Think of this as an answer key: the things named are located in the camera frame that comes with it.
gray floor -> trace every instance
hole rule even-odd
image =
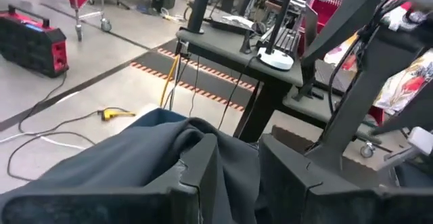
[[[3,9],[8,3],[24,5],[21,1],[23,0],[0,0],[0,9]],[[106,34],[88,24],[83,26],[83,42],[79,43],[76,39],[72,18],[37,4],[43,3],[68,14],[73,14],[67,0],[24,1],[32,1],[32,10],[50,18],[52,25],[61,28],[68,38],[70,71],[68,71],[66,84],[58,93],[88,81],[98,74],[146,52],[140,46]],[[182,14],[185,5],[185,0],[177,0],[176,7],[171,10],[172,15]],[[91,8],[94,7],[85,7],[83,12],[89,12]],[[175,32],[180,27],[180,24],[159,17],[145,16],[133,9],[127,11],[110,4],[106,7],[106,15],[112,22],[113,33],[149,48],[154,48],[173,39]],[[98,20],[90,20],[89,22],[99,25]],[[47,79],[33,74],[0,58],[0,94],[2,95],[0,121],[31,108],[60,82],[59,79]],[[108,106],[118,106],[140,112],[146,106],[158,104],[163,85],[162,79],[136,68],[128,67],[29,118],[23,126],[26,131],[42,131],[64,120],[83,116]],[[191,91],[178,88],[173,110],[189,116],[192,95]],[[213,125],[218,125],[223,110],[224,105],[204,96],[196,95],[191,116],[204,118]],[[221,128],[222,131],[232,134],[240,116],[241,112],[229,108]],[[119,132],[132,120],[133,118],[117,118],[112,122],[103,123],[99,117],[94,116],[84,121],[64,125],[60,130],[81,133],[98,142]],[[321,132],[321,129],[279,112],[274,113],[267,125],[266,132],[270,131],[272,125],[279,125],[311,140],[318,138]],[[0,141],[17,133],[16,127],[0,132]],[[388,147],[397,150],[398,145],[394,143],[394,136],[387,136]],[[86,141],[73,135],[54,135],[49,138],[79,148],[89,146]],[[28,139],[30,137],[23,136],[13,141],[0,143],[0,193],[25,184],[24,181],[8,177],[5,167],[9,155]],[[351,144],[345,154],[359,158],[357,155],[359,155],[360,147],[361,144],[359,143]],[[12,162],[12,171],[32,179],[38,177],[60,160],[73,156],[79,151],[80,149],[58,146],[38,139],[16,154]],[[370,160],[359,159],[358,161],[373,168],[384,155],[383,152],[378,152]]]

desk leg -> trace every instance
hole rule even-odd
[[[289,87],[281,88],[281,85],[264,84],[255,102],[255,96],[250,98],[233,136],[247,143],[258,141],[272,113],[282,103],[289,90]]]

yellow cable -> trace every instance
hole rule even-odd
[[[175,61],[173,62],[173,65],[171,66],[170,72],[167,76],[167,79],[165,81],[165,85],[164,85],[164,89],[162,90],[162,95],[161,95],[161,100],[160,100],[160,107],[162,107],[162,105],[164,104],[164,97],[165,97],[165,92],[167,90],[168,87],[168,83],[171,80],[171,76],[173,75],[173,72],[175,71],[175,68],[177,66],[177,63],[179,62],[181,55],[176,55],[175,57]]]

workbench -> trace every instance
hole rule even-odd
[[[257,141],[276,110],[324,129],[331,116],[327,100],[305,98],[296,102],[289,99],[285,104],[282,103],[288,93],[290,96],[295,92],[295,87],[302,86],[298,60],[289,71],[278,71],[254,59],[256,51],[250,54],[240,52],[243,35],[217,30],[207,24],[203,24],[202,29],[204,30],[202,35],[180,30],[177,32],[177,37],[182,42],[189,43],[189,52],[238,72],[244,71],[244,75],[259,81],[233,136],[245,142]],[[369,130],[368,126],[361,125],[356,136],[379,143],[379,139],[368,136]]]

dark gray fabric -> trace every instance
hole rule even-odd
[[[213,223],[256,223],[258,151],[199,118],[155,127],[133,127],[61,161],[39,179],[0,195],[0,210],[11,197],[65,187],[141,187],[168,170],[205,133],[217,136],[221,169]]]

